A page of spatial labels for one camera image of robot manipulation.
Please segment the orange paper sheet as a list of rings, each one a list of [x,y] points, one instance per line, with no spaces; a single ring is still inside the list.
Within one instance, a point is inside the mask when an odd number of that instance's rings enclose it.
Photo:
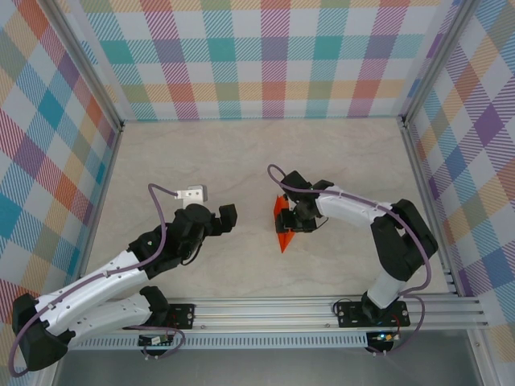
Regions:
[[[287,246],[295,236],[295,233],[289,229],[285,229],[282,223],[282,214],[289,210],[290,204],[288,199],[284,195],[278,195],[274,204],[274,225],[281,253],[286,251]]]

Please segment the small black circuit board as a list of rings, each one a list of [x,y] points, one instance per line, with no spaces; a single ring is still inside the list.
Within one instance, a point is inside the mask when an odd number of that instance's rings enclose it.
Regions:
[[[173,335],[139,335],[138,345],[140,347],[169,347],[173,340]]]

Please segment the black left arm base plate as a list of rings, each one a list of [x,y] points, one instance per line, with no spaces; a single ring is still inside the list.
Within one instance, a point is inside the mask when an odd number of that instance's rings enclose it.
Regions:
[[[195,321],[196,305],[192,303],[170,303],[161,326],[167,329],[191,330]]]

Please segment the aluminium mounting rail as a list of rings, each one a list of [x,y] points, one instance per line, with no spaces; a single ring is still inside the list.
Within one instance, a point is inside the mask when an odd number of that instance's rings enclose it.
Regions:
[[[324,329],[348,331],[468,330],[488,326],[480,302],[475,298],[423,295],[404,298],[410,316],[406,327],[340,328],[330,297],[174,299],[171,303],[196,305],[194,332],[307,332]],[[119,330],[171,331],[161,323],[167,312],[151,311],[150,303],[139,294],[80,309],[63,302],[46,311],[41,320],[53,334],[74,332],[77,338],[108,334]]]

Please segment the aluminium side rail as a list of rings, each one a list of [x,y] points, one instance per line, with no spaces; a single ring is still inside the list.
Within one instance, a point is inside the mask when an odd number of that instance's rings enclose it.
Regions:
[[[80,244],[80,253],[76,258],[76,263],[73,266],[72,275],[69,278],[68,284],[83,277],[87,270],[125,126],[125,123],[122,122],[121,128],[116,131],[113,137],[113,146],[107,150],[107,159],[103,162],[105,169],[101,177],[101,183],[100,186],[93,191],[93,209],[89,217],[88,225],[86,226],[82,243]]]
[[[443,269],[443,275],[447,281],[447,287],[451,294],[462,296],[459,280],[455,278],[454,261],[449,252],[449,245],[443,226],[439,220],[434,188],[430,183],[430,167],[418,152],[414,135],[402,116],[397,117],[397,123],[412,171],[414,172],[415,182],[422,200],[424,212],[426,213],[428,225],[439,245],[438,257]]]

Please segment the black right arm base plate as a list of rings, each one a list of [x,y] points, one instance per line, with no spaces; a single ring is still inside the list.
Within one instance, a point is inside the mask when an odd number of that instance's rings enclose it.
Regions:
[[[347,327],[406,327],[410,326],[407,305],[403,301],[393,302],[385,309],[372,306],[367,308],[362,302],[337,302],[333,307],[340,328]]]

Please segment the aluminium frame post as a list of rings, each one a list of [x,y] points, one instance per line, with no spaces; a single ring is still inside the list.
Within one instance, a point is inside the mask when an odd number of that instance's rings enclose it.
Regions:
[[[56,0],[38,0],[38,3],[52,26],[56,29],[57,35],[63,41],[68,54],[80,74],[84,76],[85,82],[90,87],[92,94],[97,99],[98,104],[106,114],[109,122],[113,124],[118,132],[123,131],[123,120],[115,109],[108,93],[105,91],[104,85],[101,83],[91,61],[80,44],[80,40],[70,27],[64,12],[60,9]]]
[[[398,116],[398,121],[403,129],[409,127],[424,101],[428,98],[439,73],[450,58],[459,37],[480,2],[481,0],[459,0],[456,5],[451,5],[450,11],[452,13],[446,16],[441,25],[444,28],[443,32],[436,35],[430,50],[427,52],[427,54],[432,54],[432,57],[425,59],[420,74],[412,84],[405,106]]]

